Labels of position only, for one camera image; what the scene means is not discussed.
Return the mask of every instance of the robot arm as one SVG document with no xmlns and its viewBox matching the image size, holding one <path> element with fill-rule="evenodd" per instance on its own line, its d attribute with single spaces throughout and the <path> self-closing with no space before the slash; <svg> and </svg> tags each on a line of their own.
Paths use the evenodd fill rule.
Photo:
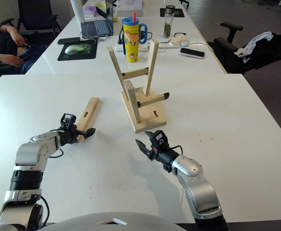
<svg viewBox="0 0 281 231">
<path fill-rule="evenodd" d="M 94 128 L 86 132 L 77 130 L 75 121 L 74 115 L 64 114 L 60 128 L 32 137 L 19 147 L 10 189 L 0 211 L 0 225 L 10 225 L 11 230 L 41 228 L 43 207 L 36 202 L 41 198 L 40 184 L 48 158 L 61 146 L 77 142 L 78 135 L 86 139 L 95 132 Z"/>
<path fill-rule="evenodd" d="M 167 172 L 177 176 L 184 187 L 189 208 L 199 231 L 228 231 L 222 208 L 214 188 L 203 175 L 201 164 L 184 155 L 179 155 L 169 147 L 168 139 L 163 131 L 146 132 L 152 143 L 148 150 L 139 140 L 139 149 L 152 160 L 163 163 Z"/>
</svg>

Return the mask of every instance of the floor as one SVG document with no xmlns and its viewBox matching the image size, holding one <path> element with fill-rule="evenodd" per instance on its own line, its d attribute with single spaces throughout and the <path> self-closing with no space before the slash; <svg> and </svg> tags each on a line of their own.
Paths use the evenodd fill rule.
<svg viewBox="0 0 281 231">
<path fill-rule="evenodd" d="M 273 6 L 255 4 L 255 2 L 266 3 L 268 0 L 189 0 L 189 2 L 187 12 L 207 41 L 227 37 L 227 30 L 219 26 L 222 21 L 244 26 L 244 30 L 237 33 L 234 39 L 234 45 L 239 47 L 264 31 L 281 34 L 281 7 L 277 6 L 279 0 L 270 1 Z M 244 76 L 281 127 L 281 61 L 259 70 L 249 71 Z M 190 231 L 196 230 L 192 224 L 181 226 Z M 281 231 L 281 220 L 230 223 L 228 227 L 231 231 Z"/>
</svg>

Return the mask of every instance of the white smartphone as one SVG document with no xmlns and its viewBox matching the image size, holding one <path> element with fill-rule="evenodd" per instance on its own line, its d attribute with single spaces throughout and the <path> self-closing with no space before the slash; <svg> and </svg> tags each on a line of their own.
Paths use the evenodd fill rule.
<svg viewBox="0 0 281 231">
<path fill-rule="evenodd" d="M 187 48 L 181 48 L 179 54 L 184 55 L 184 56 L 188 56 L 188 57 L 197 58 L 197 59 L 203 59 L 204 58 L 204 52 L 191 50 L 191 49 L 187 49 Z"/>
</svg>

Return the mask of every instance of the white table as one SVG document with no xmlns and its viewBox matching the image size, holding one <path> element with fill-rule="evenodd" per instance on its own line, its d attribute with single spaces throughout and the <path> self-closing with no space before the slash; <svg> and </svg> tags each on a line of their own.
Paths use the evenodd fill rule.
<svg viewBox="0 0 281 231">
<path fill-rule="evenodd" d="M 94 0 L 89 0 L 86 5 L 94 5 L 92 2 L 94 2 Z M 182 8 L 180 2 L 178 0 L 166 0 L 165 3 L 173 4 L 176 8 L 183 9 L 185 14 L 184 18 L 174 18 L 172 35 L 175 32 L 185 32 L 190 42 L 204 43 L 204 38 L 185 9 Z M 139 18 L 140 23 L 145 23 L 148 26 L 148 30 L 153 32 L 153 38 L 159 40 L 164 30 L 164 18 L 160 17 L 160 8 L 163 7 L 165 7 L 163 0 L 145 0 L 143 17 Z M 57 41 L 62 38 L 80 36 L 79 25 L 74 17 L 27 74 L 87 74 L 88 76 L 113 74 L 113 69 L 109 68 L 112 66 L 112 63 L 108 59 L 106 47 L 115 47 L 115 44 L 118 42 L 121 26 L 122 18 L 119 17 L 118 21 L 114 23 L 114 36 L 109 37 L 105 42 L 98 43 L 95 59 L 57 61 L 63 47 L 63 45 L 58 45 Z M 203 60 L 186 58 L 178 55 L 180 49 L 167 49 L 166 52 L 159 52 L 155 64 L 155 73 L 161 75 L 167 73 L 224 73 L 223 68 L 208 47 L 204 45 L 190 45 L 190 48 L 204 51 L 206 53 L 205 58 Z M 137 63 L 128 63 L 122 52 L 116 53 L 116 56 L 122 71 L 131 71 L 147 66 L 147 62 L 141 58 Z"/>
<path fill-rule="evenodd" d="M 142 84 L 137 79 L 134 84 Z M 203 164 L 228 222 L 281 219 L 281 129 L 242 75 L 155 75 L 171 146 Z M 63 147 L 50 159 L 42 193 L 50 222 L 104 211 L 153 214 L 172 222 L 194 222 L 183 189 L 160 163 L 150 162 L 134 139 L 116 77 L 102 74 L 25 75 L 0 78 L 0 207 L 9 189 L 18 147 L 59 126 L 63 113 L 80 116 L 99 97 L 83 143 Z"/>
</svg>

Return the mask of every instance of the yellow cup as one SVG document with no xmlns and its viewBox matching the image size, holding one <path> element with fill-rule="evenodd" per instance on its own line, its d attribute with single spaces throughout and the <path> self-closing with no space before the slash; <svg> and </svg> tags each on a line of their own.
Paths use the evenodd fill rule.
<svg viewBox="0 0 281 231">
<path fill-rule="evenodd" d="M 147 25 L 143 23 L 139 24 L 138 18 L 136 18 L 136 22 L 133 22 L 132 17 L 124 18 L 122 22 L 127 61 L 135 63 L 138 61 L 139 43 L 145 44 L 147 41 Z M 142 41 L 139 39 L 141 27 L 145 28 L 145 38 Z"/>
</svg>

